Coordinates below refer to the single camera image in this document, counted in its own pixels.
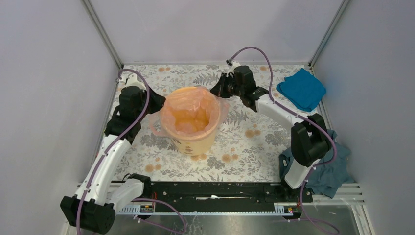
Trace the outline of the pink plastic trash bag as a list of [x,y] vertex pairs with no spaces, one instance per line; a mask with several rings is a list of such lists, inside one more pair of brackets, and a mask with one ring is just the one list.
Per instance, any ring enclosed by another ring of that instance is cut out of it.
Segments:
[[156,136],[204,138],[226,118],[229,103],[205,87],[178,89],[166,97],[162,109],[149,116],[150,130]]

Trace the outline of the yellow plastic trash bin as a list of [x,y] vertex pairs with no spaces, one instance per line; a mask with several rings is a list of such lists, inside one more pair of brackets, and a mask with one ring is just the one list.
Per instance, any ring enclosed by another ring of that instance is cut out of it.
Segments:
[[180,88],[166,97],[158,113],[163,134],[187,155],[204,154],[212,147],[229,105],[204,87]]

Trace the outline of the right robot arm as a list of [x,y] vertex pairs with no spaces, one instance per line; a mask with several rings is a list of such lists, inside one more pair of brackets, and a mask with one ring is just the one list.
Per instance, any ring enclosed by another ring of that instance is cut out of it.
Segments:
[[294,159],[283,177],[286,185],[281,187],[280,194],[288,202],[298,198],[299,187],[307,181],[310,171],[334,147],[323,117],[319,114],[304,117],[278,103],[269,90],[256,84],[248,66],[232,66],[228,72],[221,73],[210,92],[220,98],[237,96],[246,107],[271,118],[290,132]]

